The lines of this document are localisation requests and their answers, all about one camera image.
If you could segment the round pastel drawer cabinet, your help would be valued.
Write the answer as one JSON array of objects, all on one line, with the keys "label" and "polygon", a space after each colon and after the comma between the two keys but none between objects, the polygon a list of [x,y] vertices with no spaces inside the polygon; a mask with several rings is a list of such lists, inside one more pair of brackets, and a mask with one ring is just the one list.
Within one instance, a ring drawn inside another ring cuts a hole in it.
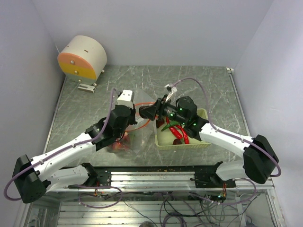
[{"label": "round pastel drawer cabinet", "polygon": [[95,39],[77,35],[58,54],[61,70],[71,80],[93,85],[107,64],[107,54]]}]

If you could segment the green chili pepper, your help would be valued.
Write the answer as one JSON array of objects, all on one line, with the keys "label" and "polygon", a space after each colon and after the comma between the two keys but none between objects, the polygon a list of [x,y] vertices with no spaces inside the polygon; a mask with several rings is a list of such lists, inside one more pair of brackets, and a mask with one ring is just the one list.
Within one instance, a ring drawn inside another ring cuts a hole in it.
[{"label": "green chili pepper", "polygon": [[179,124],[179,123],[178,123],[177,121],[171,121],[171,122],[167,123],[167,124],[161,129],[161,131],[164,131],[164,130],[166,130],[166,129],[170,128],[170,127],[173,127],[173,126],[175,126],[175,125],[178,125],[178,124]]}]

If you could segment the dark purple plum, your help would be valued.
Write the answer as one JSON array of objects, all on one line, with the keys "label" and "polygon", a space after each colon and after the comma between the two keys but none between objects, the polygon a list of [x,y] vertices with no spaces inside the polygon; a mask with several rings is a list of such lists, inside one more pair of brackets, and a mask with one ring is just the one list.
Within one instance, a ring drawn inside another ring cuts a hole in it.
[{"label": "dark purple plum", "polygon": [[157,128],[161,127],[163,124],[164,124],[164,120],[163,119],[160,119],[160,120],[156,121]]},{"label": "dark purple plum", "polygon": [[173,140],[173,145],[181,145],[182,144],[182,140],[181,139],[174,139]]}]

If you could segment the red chili pepper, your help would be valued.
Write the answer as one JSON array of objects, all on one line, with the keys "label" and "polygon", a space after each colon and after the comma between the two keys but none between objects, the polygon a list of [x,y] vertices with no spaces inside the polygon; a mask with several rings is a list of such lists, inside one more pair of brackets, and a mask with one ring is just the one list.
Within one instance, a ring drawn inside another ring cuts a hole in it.
[{"label": "red chili pepper", "polygon": [[173,126],[169,127],[169,130],[171,131],[171,133],[177,138],[177,139],[182,139],[182,135],[180,134],[180,132]]},{"label": "red chili pepper", "polygon": [[[166,118],[166,123],[169,123],[171,122],[168,118]],[[189,144],[189,138],[185,132],[185,130],[183,129],[183,127],[181,126],[181,124],[179,123],[178,125],[175,125],[174,126],[179,132],[180,134],[182,135],[182,139],[184,141],[185,144]]]}]

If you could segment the dark purple plum top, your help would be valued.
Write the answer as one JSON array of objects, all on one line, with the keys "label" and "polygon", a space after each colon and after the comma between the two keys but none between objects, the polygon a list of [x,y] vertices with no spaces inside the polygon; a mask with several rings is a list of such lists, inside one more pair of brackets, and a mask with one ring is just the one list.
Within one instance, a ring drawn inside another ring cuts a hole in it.
[{"label": "dark purple plum top", "polygon": [[164,124],[164,120],[163,119],[160,119],[160,120],[156,121],[157,128],[161,127],[163,124]]}]

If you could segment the cream plastic basket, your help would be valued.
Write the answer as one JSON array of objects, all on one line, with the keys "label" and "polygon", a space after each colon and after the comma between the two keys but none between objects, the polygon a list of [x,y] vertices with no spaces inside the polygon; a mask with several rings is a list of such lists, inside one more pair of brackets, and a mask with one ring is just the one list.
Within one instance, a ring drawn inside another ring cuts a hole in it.
[{"label": "cream plastic basket", "polygon": [[210,142],[198,141],[196,139],[189,138],[189,144],[185,144],[183,139],[181,145],[173,145],[173,140],[176,137],[171,133],[169,129],[161,131],[161,129],[167,124],[165,117],[162,118],[164,120],[164,124],[157,128],[156,123],[154,124],[155,131],[155,144],[159,150],[177,150],[177,149],[188,149],[188,148],[206,148],[211,145]]}]

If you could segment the dark purple plum bottom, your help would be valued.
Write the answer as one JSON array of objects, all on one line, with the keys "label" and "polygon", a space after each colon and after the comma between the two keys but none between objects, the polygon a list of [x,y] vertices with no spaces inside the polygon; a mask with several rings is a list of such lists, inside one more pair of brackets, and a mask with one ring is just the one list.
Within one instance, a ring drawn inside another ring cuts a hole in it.
[{"label": "dark purple plum bottom", "polygon": [[181,145],[182,144],[182,140],[181,139],[174,139],[173,140],[173,145]]}]

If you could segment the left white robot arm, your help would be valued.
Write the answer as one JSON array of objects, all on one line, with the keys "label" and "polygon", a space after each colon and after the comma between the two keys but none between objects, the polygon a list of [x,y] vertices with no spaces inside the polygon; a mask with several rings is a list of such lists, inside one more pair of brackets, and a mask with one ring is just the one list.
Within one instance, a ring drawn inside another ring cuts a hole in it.
[{"label": "left white robot arm", "polygon": [[91,125],[65,145],[33,158],[20,156],[16,160],[11,179],[20,194],[20,200],[32,203],[47,192],[65,185],[82,184],[86,188],[93,187],[97,174],[91,164],[85,163],[71,169],[63,167],[123,137],[126,128],[137,123],[135,113],[133,102],[117,103],[106,118]]}]

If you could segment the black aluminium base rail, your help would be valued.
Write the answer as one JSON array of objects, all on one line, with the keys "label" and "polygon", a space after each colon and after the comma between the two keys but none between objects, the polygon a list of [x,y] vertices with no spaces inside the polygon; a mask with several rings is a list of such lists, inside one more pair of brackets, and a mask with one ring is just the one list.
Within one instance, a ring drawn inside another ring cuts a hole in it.
[{"label": "black aluminium base rail", "polygon": [[235,181],[224,181],[216,174],[218,164],[199,166],[110,166],[87,167],[84,186],[112,186],[120,189],[200,189],[234,188]]}]

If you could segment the clear zip bag orange zipper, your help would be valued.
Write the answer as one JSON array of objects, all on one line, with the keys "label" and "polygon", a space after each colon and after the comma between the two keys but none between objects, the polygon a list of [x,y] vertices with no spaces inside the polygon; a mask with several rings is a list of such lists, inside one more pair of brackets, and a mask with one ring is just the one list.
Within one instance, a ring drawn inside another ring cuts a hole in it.
[{"label": "clear zip bag orange zipper", "polygon": [[152,105],[155,100],[150,97],[143,90],[134,89],[134,106],[136,109],[136,125],[130,125],[127,127],[124,135],[130,135],[131,137],[131,149],[129,151],[114,152],[111,149],[111,145],[107,147],[107,151],[114,153],[118,156],[124,157],[130,154],[138,154],[144,150],[149,140],[149,137],[153,133],[153,125],[148,119],[144,119],[139,115],[139,108],[144,105]]}]

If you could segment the red cherry bunch with leaves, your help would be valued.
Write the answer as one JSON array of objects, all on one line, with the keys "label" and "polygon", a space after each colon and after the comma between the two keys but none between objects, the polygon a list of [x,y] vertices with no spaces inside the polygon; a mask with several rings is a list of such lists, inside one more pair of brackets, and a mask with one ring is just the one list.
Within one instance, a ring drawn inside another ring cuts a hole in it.
[{"label": "red cherry bunch with leaves", "polygon": [[115,141],[111,146],[112,151],[129,151],[131,149],[130,135],[124,135],[121,139]]}]

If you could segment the small white metal bracket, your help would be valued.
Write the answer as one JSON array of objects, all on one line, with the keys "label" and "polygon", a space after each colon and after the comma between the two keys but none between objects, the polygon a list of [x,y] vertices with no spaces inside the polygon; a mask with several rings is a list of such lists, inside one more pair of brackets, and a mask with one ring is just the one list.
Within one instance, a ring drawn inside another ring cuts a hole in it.
[{"label": "small white metal bracket", "polygon": [[94,93],[96,88],[93,85],[86,85],[86,84],[80,83],[78,85],[78,90]]}]

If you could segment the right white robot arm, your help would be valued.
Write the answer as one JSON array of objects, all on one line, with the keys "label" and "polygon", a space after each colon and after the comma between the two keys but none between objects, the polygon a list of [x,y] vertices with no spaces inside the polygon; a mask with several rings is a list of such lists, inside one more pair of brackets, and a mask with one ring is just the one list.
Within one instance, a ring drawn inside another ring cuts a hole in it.
[{"label": "right white robot arm", "polygon": [[197,105],[188,97],[181,97],[172,105],[166,98],[159,98],[152,105],[139,108],[139,115],[151,121],[166,117],[182,125],[188,137],[220,146],[241,157],[240,161],[222,162],[209,175],[209,183],[221,186],[233,178],[247,177],[264,184],[271,177],[279,160],[266,137],[249,137],[212,125],[209,119],[197,114]]}]

